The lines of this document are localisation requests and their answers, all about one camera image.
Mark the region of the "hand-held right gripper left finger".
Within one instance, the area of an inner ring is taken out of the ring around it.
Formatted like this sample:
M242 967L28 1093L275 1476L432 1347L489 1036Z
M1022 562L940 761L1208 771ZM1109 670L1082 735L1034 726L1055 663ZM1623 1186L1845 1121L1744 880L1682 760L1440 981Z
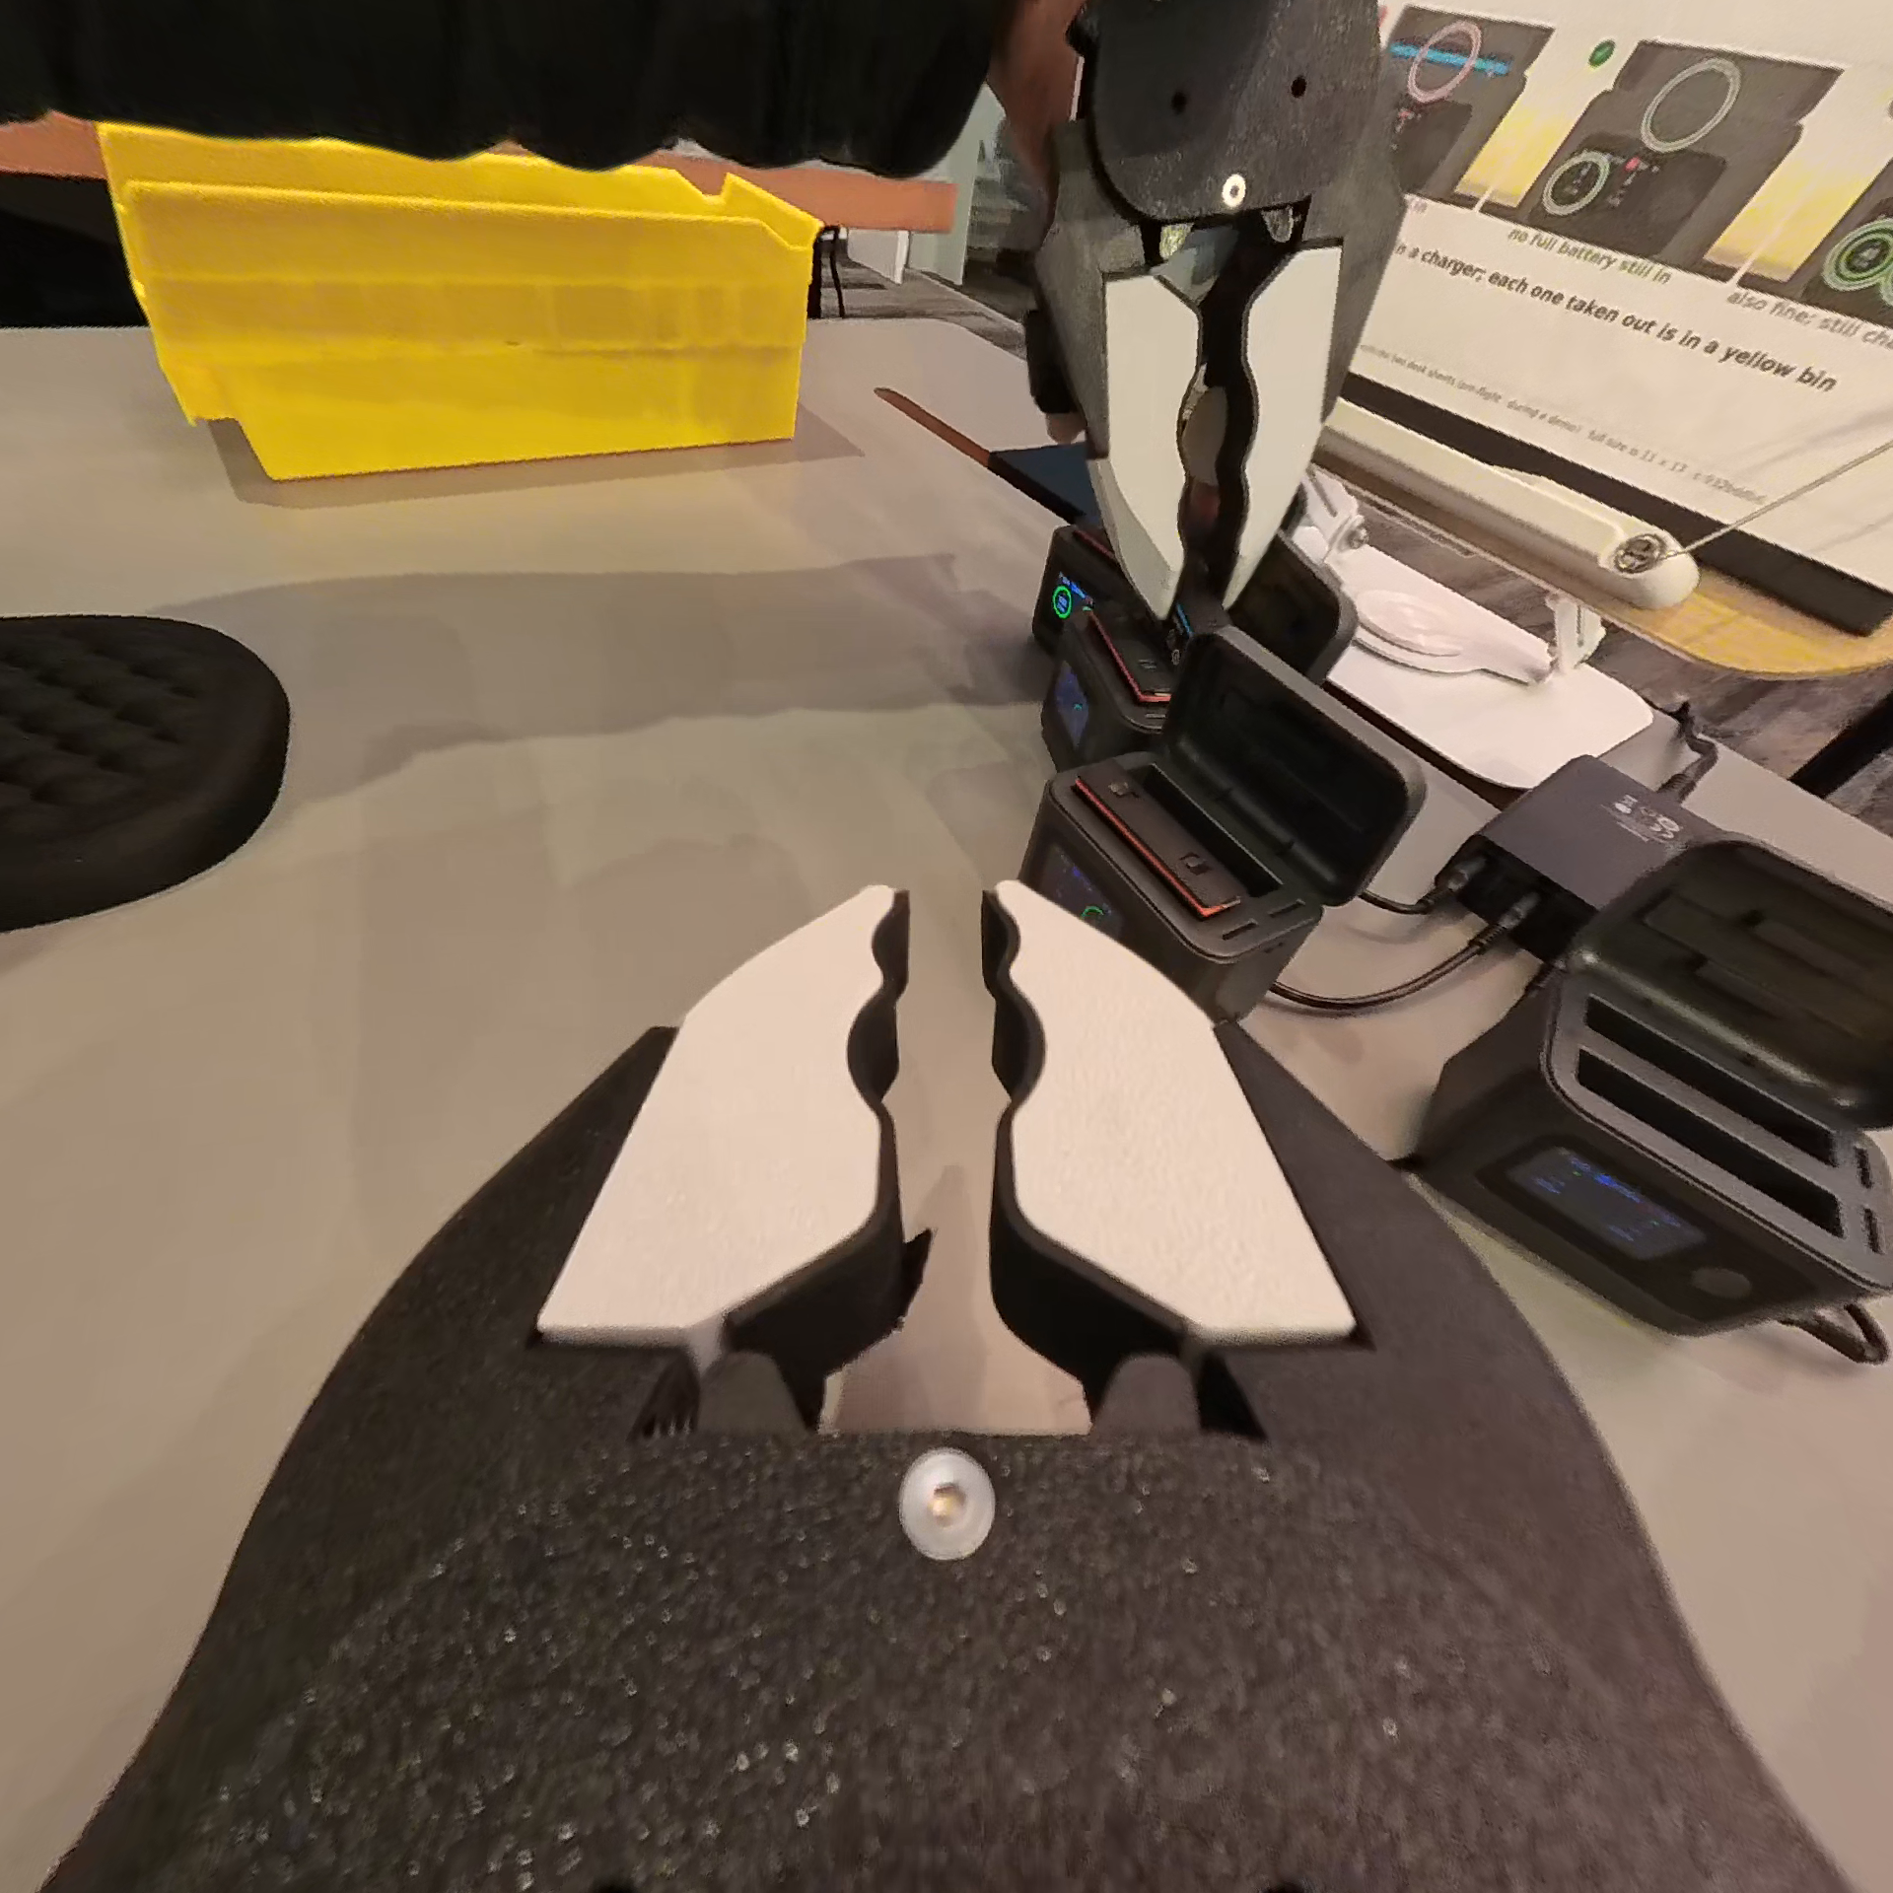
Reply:
M748 957L666 1040L535 1335L569 1345L859 1357L907 1264L895 1013L907 895L872 884Z

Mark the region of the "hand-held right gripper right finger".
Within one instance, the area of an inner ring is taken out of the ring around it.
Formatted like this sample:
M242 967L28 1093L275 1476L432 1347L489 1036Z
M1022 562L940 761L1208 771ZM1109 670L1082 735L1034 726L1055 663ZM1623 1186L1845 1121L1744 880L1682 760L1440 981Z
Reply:
M983 960L1004 1327L1041 1357L1349 1340L1356 1315L1212 1022L1020 882L984 892Z

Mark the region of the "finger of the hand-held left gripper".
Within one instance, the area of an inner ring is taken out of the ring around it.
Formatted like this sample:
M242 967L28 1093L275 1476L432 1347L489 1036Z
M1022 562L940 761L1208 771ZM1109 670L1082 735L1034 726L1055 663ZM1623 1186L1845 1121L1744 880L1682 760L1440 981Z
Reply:
M1212 226L1212 590L1234 611L1314 459L1388 268L1388 223Z
M1158 262L1102 289L1095 500L1123 579L1165 620L1185 573L1180 425L1198 374L1202 240L1159 240Z

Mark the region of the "black battery charger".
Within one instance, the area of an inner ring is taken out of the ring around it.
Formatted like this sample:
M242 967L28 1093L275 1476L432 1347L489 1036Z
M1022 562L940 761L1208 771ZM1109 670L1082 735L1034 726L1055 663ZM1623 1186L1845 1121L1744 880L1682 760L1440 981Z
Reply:
M1889 1361L1889 909L1741 838L1601 909L1441 1068L1437 1196L1637 1324Z
M1269 547L1232 611L1226 611L1217 598L1196 607L1191 592L1183 589L1167 622L1180 644L1180 663L1193 632L1236 629L1287 663L1291 672L1312 681L1324 681L1356 633L1349 600L1324 567L1287 539ZM1163 733L1171 696L1167 702L1132 698L1120 673L1107 670L1095 650L1067 647L1066 654L1047 658L1052 672L1038 724L1057 771L1145 751Z
M1123 579L1100 531L1057 527L1032 605L1032 641L1047 654L1095 650L1132 698L1159 703L1176 686L1180 644Z
M1208 920L1076 802L1073 780L1128 776L1242 885ZM1276 989L1318 922L1358 899L1425 800L1406 751L1236 629L1196 633L1147 749L1057 771L1018 882L1147 960L1218 1023Z

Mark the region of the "red-edged black battery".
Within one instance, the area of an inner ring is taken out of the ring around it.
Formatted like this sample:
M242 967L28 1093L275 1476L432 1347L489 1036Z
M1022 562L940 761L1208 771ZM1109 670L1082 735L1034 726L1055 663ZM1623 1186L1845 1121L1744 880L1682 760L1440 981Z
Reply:
M1208 920L1238 904L1242 885L1214 858L1201 856L1191 833L1148 805L1128 776L1078 771L1073 794L1185 910Z

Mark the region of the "black usb hub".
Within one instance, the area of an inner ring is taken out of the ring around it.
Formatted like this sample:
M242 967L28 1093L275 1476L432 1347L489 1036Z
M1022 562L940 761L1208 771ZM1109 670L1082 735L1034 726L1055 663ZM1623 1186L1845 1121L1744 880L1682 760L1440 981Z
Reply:
M1527 904L1510 937L1554 962L1634 884L1718 836L1676 796L1576 757L1469 836L1454 860L1469 871L1456 902L1485 924Z

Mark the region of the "yellow plastic bin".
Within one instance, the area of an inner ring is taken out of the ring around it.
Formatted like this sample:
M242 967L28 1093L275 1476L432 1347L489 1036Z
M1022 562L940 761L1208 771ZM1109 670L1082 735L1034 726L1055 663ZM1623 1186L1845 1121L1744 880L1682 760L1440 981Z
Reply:
M98 139L180 412L275 482L792 434L819 226L736 174Z

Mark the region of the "person's left forearm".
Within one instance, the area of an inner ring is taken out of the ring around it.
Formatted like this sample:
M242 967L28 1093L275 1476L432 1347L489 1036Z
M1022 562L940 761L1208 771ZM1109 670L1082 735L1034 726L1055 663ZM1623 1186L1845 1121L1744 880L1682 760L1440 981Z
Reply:
M1003 71L989 3L3 3L3 121L605 171L677 142L915 175Z

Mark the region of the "person's left hand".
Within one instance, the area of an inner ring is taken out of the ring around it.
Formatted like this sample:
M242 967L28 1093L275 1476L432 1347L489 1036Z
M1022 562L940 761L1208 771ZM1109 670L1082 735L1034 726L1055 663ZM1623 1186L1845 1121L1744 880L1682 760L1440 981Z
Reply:
M1076 99L1082 56L1073 24L1084 10L1084 3L1001 3L992 40L984 82L1030 188L1036 233L1049 223L1055 142Z

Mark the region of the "white stand base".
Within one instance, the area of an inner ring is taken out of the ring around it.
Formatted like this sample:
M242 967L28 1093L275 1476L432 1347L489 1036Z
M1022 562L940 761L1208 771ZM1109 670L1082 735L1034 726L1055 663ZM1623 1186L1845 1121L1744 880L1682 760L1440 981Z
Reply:
M1358 498L1324 472L1303 480L1291 542L1356 611L1332 688L1458 773L1534 788L1654 721L1643 696L1594 670L1594 611L1553 594L1548 638L1517 627L1378 551Z

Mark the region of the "black honeycomb pad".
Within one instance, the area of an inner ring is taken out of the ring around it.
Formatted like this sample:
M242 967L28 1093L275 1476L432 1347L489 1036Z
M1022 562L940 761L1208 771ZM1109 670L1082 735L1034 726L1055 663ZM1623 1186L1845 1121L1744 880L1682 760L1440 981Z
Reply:
M1 933L142 902L239 851L276 805L293 708L222 632L1 620Z

